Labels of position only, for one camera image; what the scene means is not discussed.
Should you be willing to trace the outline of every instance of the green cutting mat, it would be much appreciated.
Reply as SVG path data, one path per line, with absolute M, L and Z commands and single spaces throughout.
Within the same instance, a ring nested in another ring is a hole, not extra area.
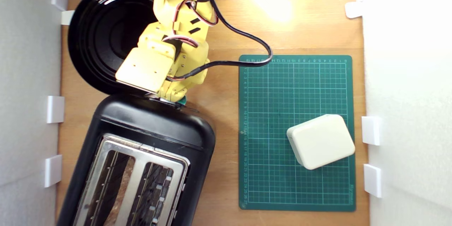
M 239 72 L 239 206 L 354 211 L 355 155 L 307 170 L 297 163 L 286 136 L 291 126 L 339 114 L 355 140 L 351 57 L 278 55 L 264 67 Z

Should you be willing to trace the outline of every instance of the black plate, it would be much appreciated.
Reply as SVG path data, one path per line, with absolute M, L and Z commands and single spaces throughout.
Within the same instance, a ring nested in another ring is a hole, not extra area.
M 106 94 L 144 94 L 118 83 L 115 73 L 138 38 L 157 18 L 154 0 L 82 0 L 69 26 L 72 63 L 83 79 Z

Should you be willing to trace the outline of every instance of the white box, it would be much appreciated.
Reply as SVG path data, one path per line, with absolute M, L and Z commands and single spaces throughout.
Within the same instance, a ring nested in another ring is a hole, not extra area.
M 355 152 L 355 145 L 340 115 L 322 115 L 287 130 L 299 164 L 308 170 L 340 160 Z

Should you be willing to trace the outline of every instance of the grid lines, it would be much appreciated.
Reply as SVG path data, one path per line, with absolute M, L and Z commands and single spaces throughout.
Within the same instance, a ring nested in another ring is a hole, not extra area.
M 355 156 L 307 170 L 286 136 L 291 126 L 339 114 L 353 137 L 351 81 L 349 56 L 275 56 L 240 69 L 240 207 L 355 210 Z

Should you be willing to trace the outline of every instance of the cutting mat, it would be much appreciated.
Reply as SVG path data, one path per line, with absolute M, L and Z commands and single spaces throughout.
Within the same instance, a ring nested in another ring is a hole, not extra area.
M 264 67 L 239 73 L 239 206 L 354 211 L 355 155 L 307 170 L 297 163 L 286 136 L 291 126 L 339 114 L 355 140 L 351 57 L 278 55 Z

